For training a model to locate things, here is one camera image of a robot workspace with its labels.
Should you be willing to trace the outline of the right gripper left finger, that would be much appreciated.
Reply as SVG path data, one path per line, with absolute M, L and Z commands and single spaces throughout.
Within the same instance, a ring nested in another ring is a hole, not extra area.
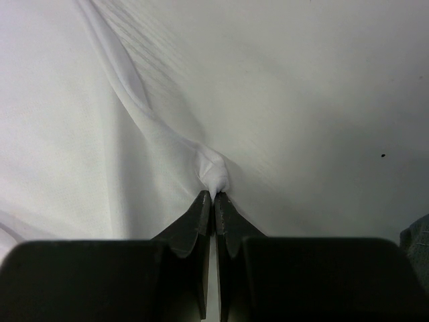
M 2 321 L 202 321 L 211 199 L 149 240 L 31 241 L 1 265 Z

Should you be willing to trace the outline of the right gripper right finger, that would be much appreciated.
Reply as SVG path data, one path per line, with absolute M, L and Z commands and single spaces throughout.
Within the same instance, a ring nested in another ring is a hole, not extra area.
M 392 242 L 268 237 L 214 200 L 221 321 L 427 321 L 428 295 Z

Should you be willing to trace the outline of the white t shirt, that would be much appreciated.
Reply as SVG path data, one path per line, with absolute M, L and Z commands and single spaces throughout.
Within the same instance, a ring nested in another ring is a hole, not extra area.
M 37 239 L 149 238 L 228 186 L 221 156 L 149 106 L 90 1 L 1 2 L 2 256 Z

